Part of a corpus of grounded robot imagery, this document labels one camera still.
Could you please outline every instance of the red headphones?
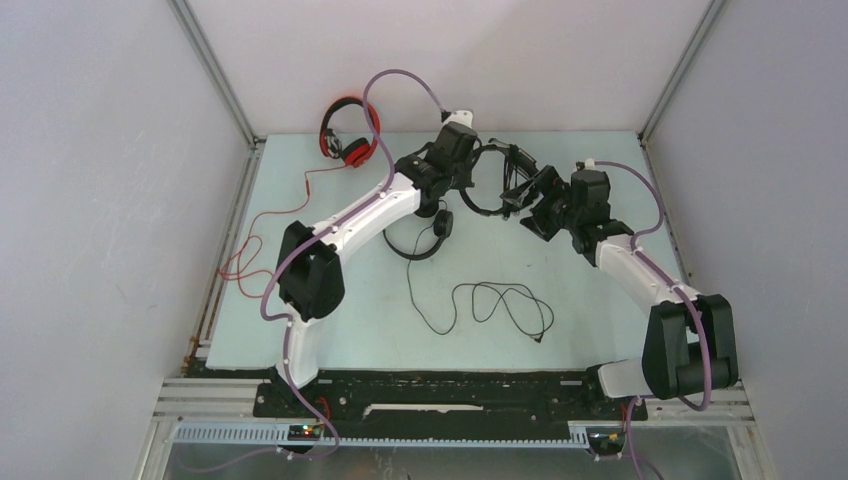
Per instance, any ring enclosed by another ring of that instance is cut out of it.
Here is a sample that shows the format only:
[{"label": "red headphones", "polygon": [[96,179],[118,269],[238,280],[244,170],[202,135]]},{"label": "red headphones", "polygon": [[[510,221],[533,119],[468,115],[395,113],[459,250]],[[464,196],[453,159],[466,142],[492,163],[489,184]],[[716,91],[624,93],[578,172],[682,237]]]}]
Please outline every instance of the red headphones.
[{"label": "red headphones", "polygon": [[[342,148],[342,142],[336,136],[336,132],[332,128],[327,128],[330,123],[330,118],[334,113],[348,105],[359,105],[364,108],[362,100],[356,97],[343,97],[330,105],[327,113],[324,114],[324,119],[321,120],[321,133],[318,134],[318,146],[321,147],[321,153],[329,158],[341,158],[345,165],[353,166],[354,168],[363,165],[366,160],[371,158],[374,151],[377,150],[377,139],[368,143],[368,139],[359,137],[350,145]],[[377,116],[377,111],[372,105],[368,105],[368,113],[371,115],[371,122],[374,123],[374,128],[377,133],[380,133],[380,117]]]}]

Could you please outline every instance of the black cable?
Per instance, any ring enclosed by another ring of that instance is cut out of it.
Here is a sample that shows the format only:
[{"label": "black cable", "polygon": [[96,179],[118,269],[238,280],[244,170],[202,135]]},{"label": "black cable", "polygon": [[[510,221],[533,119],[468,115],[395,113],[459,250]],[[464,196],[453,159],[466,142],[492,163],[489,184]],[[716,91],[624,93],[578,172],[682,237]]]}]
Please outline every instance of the black cable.
[{"label": "black cable", "polygon": [[[432,228],[432,224],[430,226],[427,226],[426,228],[421,230],[421,232],[418,233],[418,237],[416,237],[416,239],[415,239],[415,246],[412,248],[413,254],[415,254],[415,251],[418,249],[418,243],[421,240],[421,236],[424,234],[424,232],[426,232],[430,228]],[[489,319],[491,319],[492,316],[494,316],[495,311],[497,310],[498,306],[500,306],[501,302],[503,302],[503,305],[506,308],[507,314],[509,315],[509,318],[510,318],[510,320],[512,320],[512,323],[515,325],[515,327],[521,333],[532,338],[537,343],[541,343],[542,338],[545,335],[545,332],[550,330],[550,328],[554,324],[554,311],[551,308],[551,306],[548,305],[548,303],[545,302],[544,300],[540,300],[540,299],[536,298],[536,296],[533,294],[533,291],[530,290],[530,287],[528,287],[527,285],[524,285],[524,284],[521,284],[521,283],[498,283],[498,282],[483,281],[483,282],[476,282],[476,283],[460,283],[460,284],[456,285],[455,287],[453,287],[453,290],[451,290],[451,303],[453,304],[453,321],[451,322],[451,325],[447,330],[440,332],[433,327],[433,325],[427,320],[427,317],[424,315],[424,312],[422,312],[421,309],[418,308],[418,305],[415,303],[415,295],[414,295],[413,290],[412,290],[412,279],[410,277],[410,267],[411,266],[412,266],[412,261],[411,260],[407,261],[407,263],[406,263],[406,284],[409,287],[409,300],[412,303],[412,307],[415,308],[415,311],[418,312],[418,315],[421,317],[422,320],[424,320],[424,323],[427,325],[427,327],[430,330],[432,330],[433,333],[435,333],[436,335],[442,335],[442,336],[447,335],[454,329],[454,327],[456,327],[456,321],[457,321],[457,318],[459,317],[459,308],[456,305],[456,291],[459,290],[462,287],[471,287],[471,315],[474,318],[474,321],[477,322],[477,323],[485,323],[485,322],[489,321]],[[496,287],[507,287],[507,288],[504,291],[500,291]],[[488,315],[486,315],[482,319],[477,315],[476,293],[477,293],[478,288],[485,288],[485,289],[488,289],[488,290],[492,290],[492,291],[494,291],[495,293],[498,294],[498,300],[495,302],[495,305],[492,307],[492,310],[489,312]],[[527,291],[527,293],[524,293],[523,291],[519,290],[519,288],[523,288],[524,290]],[[509,294],[510,292],[515,292],[515,293],[521,295],[522,297],[524,297],[528,300],[532,300],[535,303],[536,308],[539,310],[539,318],[540,318],[541,323],[542,323],[542,328],[541,328],[540,331],[538,331],[538,332],[528,332],[527,330],[522,328],[521,325],[518,324],[518,321],[515,319],[515,316],[512,314],[512,310],[510,310],[510,308],[509,308],[509,303],[507,302],[507,298],[506,298],[507,294]],[[547,309],[547,311],[550,313],[550,316],[551,316],[550,322],[548,322],[547,324],[545,323],[545,314],[544,314],[544,311],[542,310],[542,306],[544,306],[545,309]]]}]

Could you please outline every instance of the headphone ear cup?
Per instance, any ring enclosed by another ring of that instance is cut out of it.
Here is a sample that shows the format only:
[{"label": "headphone ear cup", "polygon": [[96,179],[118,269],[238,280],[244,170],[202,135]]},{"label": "headphone ear cup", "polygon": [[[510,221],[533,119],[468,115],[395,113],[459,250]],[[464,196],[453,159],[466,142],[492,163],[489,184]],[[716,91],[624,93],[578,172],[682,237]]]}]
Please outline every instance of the headphone ear cup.
[{"label": "headphone ear cup", "polygon": [[449,210],[439,210],[436,214],[436,219],[433,222],[433,233],[444,240],[450,237],[453,231],[453,212]]},{"label": "headphone ear cup", "polygon": [[321,153],[328,158],[339,158],[342,151],[342,142],[336,136],[336,132],[332,128],[328,128],[321,132],[321,139],[318,146],[321,148]]},{"label": "headphone ear cup", "polygon": [[358,167],[365,163],[366,159],[363,157],[365,157],[370,149],[371,145],[368,143],[368,140],[360,137],[342,150],[341,157],[346,165]]}]

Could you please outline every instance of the light blue table surface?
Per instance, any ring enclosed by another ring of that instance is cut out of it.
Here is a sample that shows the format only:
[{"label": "light blue table surface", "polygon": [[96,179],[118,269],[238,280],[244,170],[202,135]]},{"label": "light blue table surface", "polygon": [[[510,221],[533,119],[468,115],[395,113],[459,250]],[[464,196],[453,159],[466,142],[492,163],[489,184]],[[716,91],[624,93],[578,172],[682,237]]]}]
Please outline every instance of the light blue table surface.
[{"label": "light blue table surface", "polygon": [[[506,132],[481,133],[516,143],[541,164],[550,164],[568,179],[574,162],[595,158],[612,160],[647,173],[633,132]],[[432,141],[434,133],[386,134],[395,160]],[[487,153],[474,170],[476,187],[470,196],[483,208],[497,208],[502,156]],[[272,135],[268,138],[253,186],[245,223],[244,241],[253,217],[266,210],[286,210],[305,198],[303,172],[338,165],[321,156],[316,135]],[[254,233],[265,243],[250,270],[274,270],[283,231],[294,220],[311,225],[338,212],[370,190],[387,171],[378,150],[366,165],[311,176],[312,200],[294,215],[263,217]],[[634,230],[654,224],[657,210],[647,190],[630,174],[608,169],[612,183],[612,216]],[[549,243],[519,225],[518,218],[481,217],[462,203],[457,192],[445,198],[453,211],[454,229],[442,249],[429,260],[414,262],[412,282],[416,303],[435,328],[444,329],[453,318],[451,290],[460,282],[519,282],[549,303],[556,314],[554,326],[536,343],[521,334],[503,307],[486,323],[471,317],[470,289],[457,294],[459,318],[447,336],[432,333],[409,301],[406,261],[375,237],[344,267],[346,294],[327,321],[333,322],[327,348],[320,353],[325,368],[532,370],[585,368],[641,355],[647,319],[615,281],[592,268],[574,252],[571,237],[562,231]],[[411,250],[415,235],[427,220],[406,217],[389,228],[396,244]],[[422,237],[422,247],[432,236]],[[677,274],[665,228],[640,240],[649,254]],[[249,293],[260,294],[269,277],[243,281]],[[269,309],[279,312],[282,301],[275,290]],[[495,298],[483,293],[478,311],[488,312]],[[532,303],[510,301],[510,308],[527,330],[539,328]],[[235,282],[227,284],[220,306],[210,368],[265,368],[280,356],[283,324],[259,316],[259,300],[244,297]]]}]

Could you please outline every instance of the black headphones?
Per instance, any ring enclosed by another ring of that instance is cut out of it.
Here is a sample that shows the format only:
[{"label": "black headphones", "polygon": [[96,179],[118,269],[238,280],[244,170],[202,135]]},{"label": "black headphones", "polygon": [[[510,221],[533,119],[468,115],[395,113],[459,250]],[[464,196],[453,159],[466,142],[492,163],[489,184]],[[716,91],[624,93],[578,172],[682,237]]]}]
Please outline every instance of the black headphones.
[{"label": "black headphones", "polygon": [[444,243],[445,239],[450,237],[451,231],[453,231],[453,213],[447,208],[444,208],[436,212],[436,218],[433,220],[433,234],[436,235],[436,243],[424,253],[401,252],[397,249],[397,247],[392,245],[392,242],[389,241],[389,237],[386,236],[385,230],[383,230],[383,238],[386,240],[386,244],[389,248],[400,255],[401,258],[417,262],[419,260],[426,260],[435,255],[436,252],[442,248],[442,243]]},{"label": "black headphones", "polygon": [[[377,139],[372,140],[369,144],[368,139],[359,137],[351,142],[350,145],[342,147],[342,142],[339,140],[336,132],[332,128],[328,128],[328,126],[333,114],[348,105],[359,105],[365,108],[362,100],[356,97],[342,97],[333,102],[330,108],[327,109],[327,113],[324,114],[324,119],[321,120],[318,146],[321,148],[321,153],[325,157],[341,158],[344,160],[345,165],[356,168],[364,164],[366,160],[371,158],[374,151],[377,150]],[[370,103],[368,104],[368,113],[371,116],[371,122],[374,123],[374,128],[377,130],[377,133],[380,133],[380,117],[377,116],[377,111]]]}]

